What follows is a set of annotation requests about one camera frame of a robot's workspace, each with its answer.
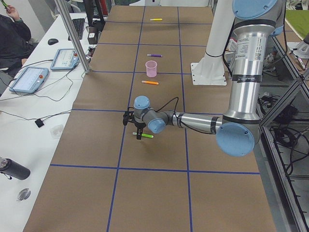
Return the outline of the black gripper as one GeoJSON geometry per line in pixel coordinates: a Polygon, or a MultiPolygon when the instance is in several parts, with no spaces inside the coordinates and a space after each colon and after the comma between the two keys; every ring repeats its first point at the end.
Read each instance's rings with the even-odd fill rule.
{"type": "Polygon", "coordinates": [[[137,140],[141,140],[142,137],[142,129],[146,127],[145,123],[139,123],[137,121],[134,122],[135,126],[137,127],[137,140]]]}

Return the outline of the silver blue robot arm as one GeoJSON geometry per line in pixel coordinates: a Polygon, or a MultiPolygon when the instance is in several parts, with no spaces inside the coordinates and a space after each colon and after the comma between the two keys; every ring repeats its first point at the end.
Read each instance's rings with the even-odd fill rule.
{"type": "Polygon", "coordinates": [[[192,63],[195,85],[221,85],[223,58],[230,33],[237,46],[232,70],[228,110],[222,117],[159,111],[151,108],[146,96],[138,96],[127,113],[137,127],[137,138],[147,127],[160,133],[167,125],[189,128],[216,136],[220,149],[235,157],[249,154],[260,138],[260,117],[256,113],[262,81],[267,40],[282,32],[286,2],[283,0],[220,0],[214,13],[205,56],[192,63]]]}

